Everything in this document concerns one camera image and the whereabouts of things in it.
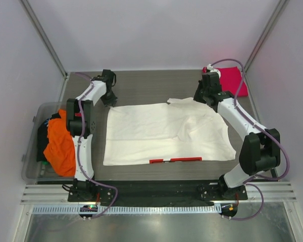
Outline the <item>white t-shirt with red print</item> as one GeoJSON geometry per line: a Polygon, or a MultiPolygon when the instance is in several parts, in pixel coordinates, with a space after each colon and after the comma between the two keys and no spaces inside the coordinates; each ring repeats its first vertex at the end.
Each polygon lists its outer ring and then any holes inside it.
{"type": "Polygon", "coordinates": [[[229,161],[235,155],[223,118],[191,97],[113,107],[108,113],[104,166],[195,157],[229,161]]]}

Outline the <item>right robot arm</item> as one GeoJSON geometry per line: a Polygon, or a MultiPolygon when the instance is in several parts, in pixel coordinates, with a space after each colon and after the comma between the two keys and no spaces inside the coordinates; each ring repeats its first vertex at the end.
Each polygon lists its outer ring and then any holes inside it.
{"type": "Polygon", "coordinates": [[[256,123],[231,92],[222,90],[219,74],[204,73],[193,99],[211,107],[242,139],[239,164],[218,179],[217,191],[222,199],[232,199],[250,178],[280,165],[279,132],[256,123]]]}

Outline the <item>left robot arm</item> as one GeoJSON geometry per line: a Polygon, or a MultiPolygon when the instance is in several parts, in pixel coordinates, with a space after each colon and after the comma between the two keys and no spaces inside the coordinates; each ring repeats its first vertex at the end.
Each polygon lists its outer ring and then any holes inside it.
{"type": "Polygon", "coordinates": [[[117,102],[112,88],[116,74],[104,69],[101,75],[88,78],[89,86],[76,98],[66,102],[66,129],[70,133],[75,149],[75,175],[68,188],[69,202],[92,201],[98,196],[92,167],[92,139],[96,128],[94,107],[98,101],[113,106],[117,102]]]}

